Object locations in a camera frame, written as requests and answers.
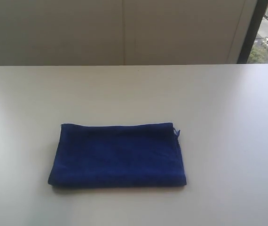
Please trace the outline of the blue microfiber towel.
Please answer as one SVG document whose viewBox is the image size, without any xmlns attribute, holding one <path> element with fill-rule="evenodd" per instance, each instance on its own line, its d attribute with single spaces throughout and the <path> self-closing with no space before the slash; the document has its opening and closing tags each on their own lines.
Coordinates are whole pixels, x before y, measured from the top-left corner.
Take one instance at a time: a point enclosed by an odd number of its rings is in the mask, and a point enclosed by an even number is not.
<svg viewBox="0 0 268 226">
<path fill-rule="evenodd" d="M 70 189 L 183 187 L 187 179 L 179 135 L 171 122 L 62 124 L 48 183 Z"/>
</svg>

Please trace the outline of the dark window frame post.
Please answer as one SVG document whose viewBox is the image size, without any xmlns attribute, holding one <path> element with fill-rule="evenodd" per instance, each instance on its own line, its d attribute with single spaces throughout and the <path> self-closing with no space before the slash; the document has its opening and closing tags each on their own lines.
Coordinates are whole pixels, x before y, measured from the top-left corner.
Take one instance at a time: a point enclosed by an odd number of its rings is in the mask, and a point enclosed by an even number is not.
<svg viewBox="0 0 268 226">
<path fill-rule="evenodd" d="M 255 9 L 253 11 L 253 15 L 251 17 L 251 21 L 237 60 L 237 64 L 247 63 L 267 5 L 268 0 L 258 0 L 256 2 Z"/>
</svg>

